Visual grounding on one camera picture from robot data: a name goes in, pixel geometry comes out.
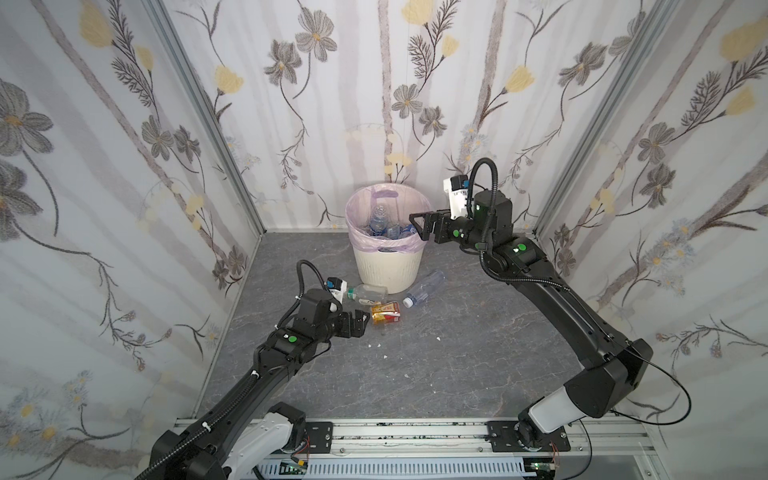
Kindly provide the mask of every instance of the white trash can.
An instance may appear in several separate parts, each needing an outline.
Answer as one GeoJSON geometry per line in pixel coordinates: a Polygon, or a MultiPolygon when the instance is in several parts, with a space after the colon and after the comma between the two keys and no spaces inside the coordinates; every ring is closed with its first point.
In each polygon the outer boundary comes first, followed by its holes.
{"type": "Polygon", "coordinates": [[[383,204],[390,222],[401,225],[410,223],[410,214],[428,212],[432,206],[416,189],[401,184],[363,187],[346,203],[346,226],[360,279],[369,285],[385,286],[389,293],[399,293],[416,280],[426,242],[415,234],[402,240],[368,236],[360,227],[370,222],[375,204],[383,204]],[[394,251],[382,252],[380,249],[394,251]]]}

